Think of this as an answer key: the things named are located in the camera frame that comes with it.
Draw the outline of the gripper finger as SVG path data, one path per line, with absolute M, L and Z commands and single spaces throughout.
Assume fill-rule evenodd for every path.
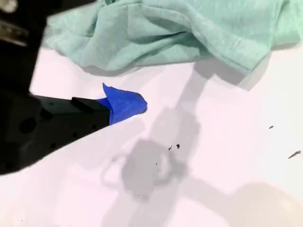
M 41 110 L 36 119 L 35 157 L 43 158 L 91 133 L 147 110 L 136 92 L 103 85 L 105 97 L 59 99 L 38 97 Z

